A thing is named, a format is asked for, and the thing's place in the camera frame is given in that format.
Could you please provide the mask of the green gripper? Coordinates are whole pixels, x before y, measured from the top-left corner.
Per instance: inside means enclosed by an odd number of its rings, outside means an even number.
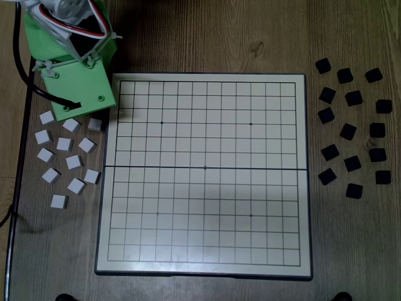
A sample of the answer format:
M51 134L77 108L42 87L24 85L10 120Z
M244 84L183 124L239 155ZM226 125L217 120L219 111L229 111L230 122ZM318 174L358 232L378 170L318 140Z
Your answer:
M75 58L64 49L54 38L39 28L27 14L24 17L24 27L31 56L39 61L66 62ZM117 51L115 40L110 39L100 45L96 51L89 54L94 60L102 60L105 68L110 66L111 60Z

